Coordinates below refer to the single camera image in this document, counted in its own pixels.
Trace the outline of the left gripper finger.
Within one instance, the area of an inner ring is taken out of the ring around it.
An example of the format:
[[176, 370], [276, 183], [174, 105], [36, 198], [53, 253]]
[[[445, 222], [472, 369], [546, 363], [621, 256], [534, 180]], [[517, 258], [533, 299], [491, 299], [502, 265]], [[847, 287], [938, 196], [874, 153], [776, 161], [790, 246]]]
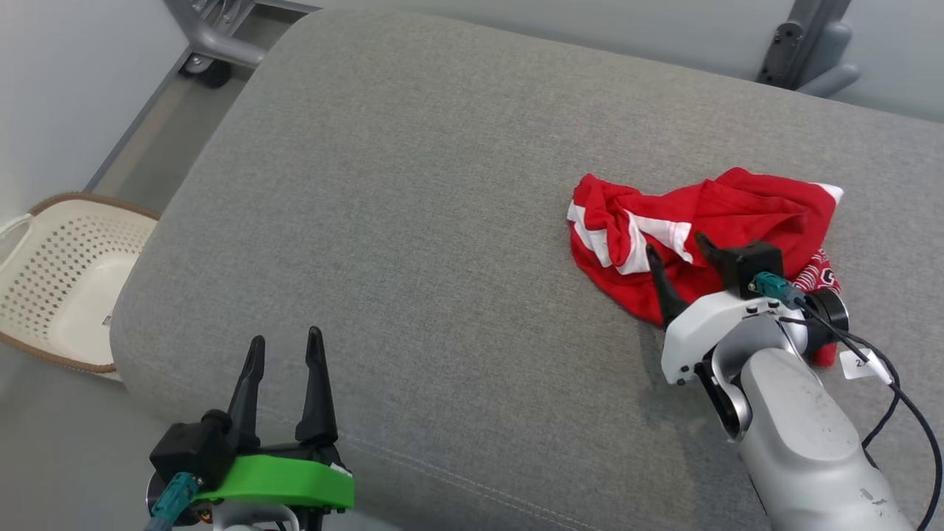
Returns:
[[227, 440], [237, 450], [260, 447], [260, 438], [256, 433], [257, 390], [264, 376], [264, 354], [264, 337], [253, 337], [227, 408], [227, 414], [232, 419], [232, 429], [227, 434]]
[[294, 439], [314, 447], [334, 445], [338, 439], [338, 427], [333, 390], [322, 332], [317, 327], [309, 329], [305, 364], [309, 374], [302, 417], [294, 429]]

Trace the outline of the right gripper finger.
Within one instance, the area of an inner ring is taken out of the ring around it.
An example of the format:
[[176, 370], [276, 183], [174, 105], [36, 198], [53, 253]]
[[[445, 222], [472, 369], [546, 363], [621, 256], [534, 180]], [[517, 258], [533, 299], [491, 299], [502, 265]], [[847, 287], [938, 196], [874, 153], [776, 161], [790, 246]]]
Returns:
[[681, 298], [678, 290], [672, 285], [664, 262], [655, 246], [646, 245], [646, 257], [661, 314], [660, 326], [661, 329], [668, 329], [668, 326], [688, 309], [689, 303]]
[[704, 232], [698, 232], [695, 241], [706, 263], [718, 273], [719, 277], [724, 276], [726, 258], [723, 249], [718, 248]]

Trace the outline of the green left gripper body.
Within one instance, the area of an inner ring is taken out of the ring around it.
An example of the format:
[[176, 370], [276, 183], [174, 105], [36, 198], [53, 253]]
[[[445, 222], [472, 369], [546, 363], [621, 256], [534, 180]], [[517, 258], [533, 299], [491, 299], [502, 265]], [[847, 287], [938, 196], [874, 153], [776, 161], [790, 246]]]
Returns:
[[270, 447], [236, 457], [221, 483], [201, 488], [193, 503], [226, 501], [351, 510], [355, 482], [333, 445]]

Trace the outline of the grey wheeled cart leg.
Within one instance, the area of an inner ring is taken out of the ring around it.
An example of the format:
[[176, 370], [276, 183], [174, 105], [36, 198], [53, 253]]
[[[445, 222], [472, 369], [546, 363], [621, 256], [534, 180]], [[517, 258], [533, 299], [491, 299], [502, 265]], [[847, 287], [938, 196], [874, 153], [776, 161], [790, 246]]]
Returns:
[[236, 66], [256, 69], [266, 51], [236, 36], [254, 11], [285, 11], [303, 17], [320, 10], [296, 0], [162, 0], [162, 3], [187, 40], [176, 73], [190, 54], [218, 58], [231, 63], [232, 69]]

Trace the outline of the red shorts white side stripes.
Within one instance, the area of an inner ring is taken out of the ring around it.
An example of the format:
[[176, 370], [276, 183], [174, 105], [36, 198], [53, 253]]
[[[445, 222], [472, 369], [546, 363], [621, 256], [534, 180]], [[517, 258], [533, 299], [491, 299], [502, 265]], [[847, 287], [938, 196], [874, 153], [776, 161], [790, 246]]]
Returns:
[[823, 249], [845, 192], [832, 184], [755, 174], [735, 167], [715, 179], [664, 195], [584, 176], [567, 220], [577, 266], [631, 315], [661, 324], [646, 248], [654, 246], [686, 303], [723, 283], [699, 249], [706, 235], [719, 248], [757, 241], [781, 249], [785, 275], [798, 289], [840, 292]]

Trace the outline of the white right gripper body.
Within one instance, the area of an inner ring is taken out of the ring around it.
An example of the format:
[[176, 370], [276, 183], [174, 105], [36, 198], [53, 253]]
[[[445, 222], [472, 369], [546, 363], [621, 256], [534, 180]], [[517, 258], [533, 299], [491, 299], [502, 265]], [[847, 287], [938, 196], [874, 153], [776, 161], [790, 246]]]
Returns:
[[718, 345], [745, 319], [753, 317], [793, 317], [794, 312], [769, 298], [739, 299], [728, 292], [698, 298], [682, 311], [665, 330], [661, 357], [664, 379], [670, 384], [691, 379], [695, 363]]

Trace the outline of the black caster wheel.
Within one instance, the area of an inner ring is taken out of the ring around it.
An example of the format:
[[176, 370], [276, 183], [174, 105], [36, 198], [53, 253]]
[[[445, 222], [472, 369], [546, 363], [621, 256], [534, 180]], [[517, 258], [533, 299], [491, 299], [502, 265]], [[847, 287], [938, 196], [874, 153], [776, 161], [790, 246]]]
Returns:
[[232, 64], [218, 58], [190, 54], [178, 73], [182, 77], [195, 78], [209, 89], [219, 89], [229, 83], [232, 78]]

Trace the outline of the cream perforated laundry basket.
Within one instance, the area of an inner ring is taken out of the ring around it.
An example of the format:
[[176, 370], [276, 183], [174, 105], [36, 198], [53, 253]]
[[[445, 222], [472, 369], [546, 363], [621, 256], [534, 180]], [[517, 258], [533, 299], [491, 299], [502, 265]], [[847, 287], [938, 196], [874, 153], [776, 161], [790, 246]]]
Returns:
[[159, 221], [151, 209], [71, 192], [0, 226], [0, 343], [118, 382], [114, 306]]

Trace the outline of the grey metal partition post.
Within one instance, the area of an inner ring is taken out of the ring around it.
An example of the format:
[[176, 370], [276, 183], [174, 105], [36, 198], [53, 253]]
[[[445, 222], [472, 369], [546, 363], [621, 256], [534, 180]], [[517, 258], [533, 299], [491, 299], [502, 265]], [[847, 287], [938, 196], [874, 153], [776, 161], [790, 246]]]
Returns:
[[843, 61], [853, 28], [844, 21], [852, 0], [794, 0], [776, 27], [756, 74], [759, 84], [831, 98], [859, 80], [859, 65]]

